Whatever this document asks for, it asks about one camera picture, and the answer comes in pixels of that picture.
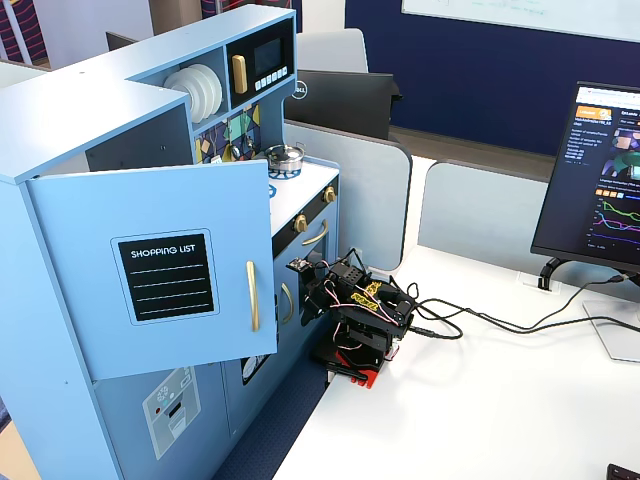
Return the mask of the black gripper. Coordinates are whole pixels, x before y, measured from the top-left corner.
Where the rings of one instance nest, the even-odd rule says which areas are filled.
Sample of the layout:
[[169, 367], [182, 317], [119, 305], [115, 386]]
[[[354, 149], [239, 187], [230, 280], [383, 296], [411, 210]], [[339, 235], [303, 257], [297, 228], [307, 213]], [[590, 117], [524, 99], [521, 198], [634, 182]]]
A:
[[336, 304], [335, 277], [328, 269], [307, 269], [301, 274], [300, 323], [308, 325]]

